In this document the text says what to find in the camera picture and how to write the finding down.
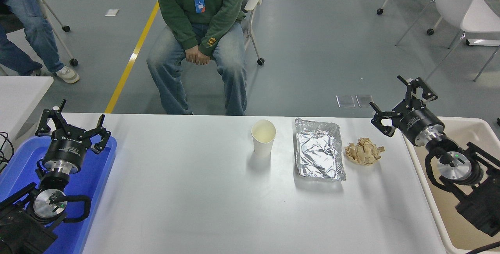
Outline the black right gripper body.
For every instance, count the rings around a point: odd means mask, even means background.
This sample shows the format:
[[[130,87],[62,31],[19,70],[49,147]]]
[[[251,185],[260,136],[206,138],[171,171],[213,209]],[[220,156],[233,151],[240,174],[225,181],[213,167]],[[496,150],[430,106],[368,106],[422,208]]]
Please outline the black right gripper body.
[[[428,142],[444,133],[444,124],[427,108],[413,110],[400,119],[399,129],[411,142]]]

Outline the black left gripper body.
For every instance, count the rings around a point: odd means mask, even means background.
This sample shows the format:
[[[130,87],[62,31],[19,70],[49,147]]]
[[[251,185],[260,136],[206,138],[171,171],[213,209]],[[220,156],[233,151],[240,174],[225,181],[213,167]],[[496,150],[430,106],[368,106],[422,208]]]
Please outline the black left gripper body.
[[[81,135],[75,129],[70,129],[71,135],[68,136],[63,129],[57,129],[52,133],[52,140],[48,151],[43,158],[43,166],[52,168],[57,162],[70,163],[72,168],[81,168],[86,151],[91,146],[91,140],[86,137],[78,140]]]

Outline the person's right hand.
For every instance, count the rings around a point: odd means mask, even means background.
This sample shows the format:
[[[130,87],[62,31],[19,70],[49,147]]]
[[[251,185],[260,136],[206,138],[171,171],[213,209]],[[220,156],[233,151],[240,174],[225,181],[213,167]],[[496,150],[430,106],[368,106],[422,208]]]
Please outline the person's right hand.
[[[187,49],[185,51],[186,60],[189,63],[200,65],[198,61],[198,51],[199,51],[199,46],[194,46],[192,48]]]

